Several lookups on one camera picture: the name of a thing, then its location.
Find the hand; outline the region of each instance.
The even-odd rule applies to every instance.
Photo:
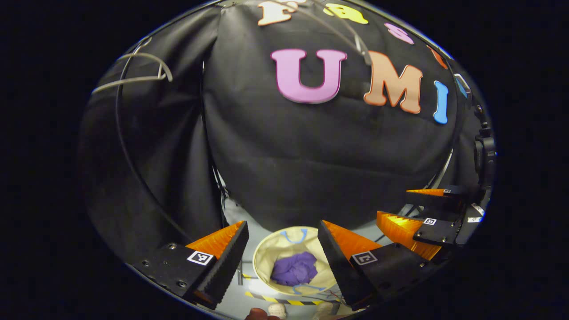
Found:
[[[245,320],[281,320],[279,317],[275,315],[267,315],[263,309],[259,308],[251,308],[249,315],[245,318]]]

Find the laundry basket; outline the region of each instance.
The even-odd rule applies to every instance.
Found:
[[[316,257],[315,267],[318,272],[309,284],[284,286],[271,279],[273,266],[277,260],[305,251]],[[291,296],[309,296],[336,285],[336,279],[318,241],[318,229],[312,227],[289,227],[268,235],[255,249],[253,269],[257,277],[269,287]]]

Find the letter u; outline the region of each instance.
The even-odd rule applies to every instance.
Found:
[[[300,60],[306,57],[306,51],[284,49],[271,54],[277,63],[277,87],[285,98],[299,103],[319,104],[338,94],[341,63],[348,55],[337,50],[318,50],[316,56],[324,61],[324,81],[321,86],[311,88],[300,82]]]

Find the purple towel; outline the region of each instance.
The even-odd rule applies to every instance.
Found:
[[[277,284],[285,286],[307,284],[318,274],[314,266],[315,262],[316,257],[306,251],[277,260],[273,267],[271,279]]]

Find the black cloth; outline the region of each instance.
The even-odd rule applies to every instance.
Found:
[[[424,187],[453,147],[460,93],[451,72],[419,38],[410,34],[415,42],[410,46],[388,32],[384,23],[393,22],[334,0],[363,13],[368,24],[346,21],[368,49],[390,58],[398,74],[406,65],[423,72],[419,114],[389,102],[366,104],[363,94],[371,69],[362,57],[300,13],[287,22],[258,26],[259,3],[199,10],[154,34],[140,50],[163,59],[174,76],[171,83],[123,88],[123,134],[153,193],[191,241],[219,229],[220,194],[208,159],[209,143],[232,197],[271,231],[316,226],[321,219],[354,228],[375,219],[378,210],[398,212],[405,190]],[[304,9],[353,39],[320,7],[307,3]],[[346,52],[340,93],[322,104],[284,98],[270,55],[285,48],[307,51],[300,78],[309,87],[323,79],[317,50]],[[116,62],[100,84],[117,80],[124,63]],[[200,113],[202,63],[208,141]],[[127,77],[154,75],[157,68],[156,62],[138,57]],[[433,119],[435,80],[449,89],[445,125]],[[81,126],[79,170],[97,230],[119,257],[133,261],[167,242],[187,240],[158,214],[126,165],[115,128],[115,94],[116,88],[108,89],[89,101]],[[476,188],[472,144],[478,127],[475,116],[467,113],[445,183]]]

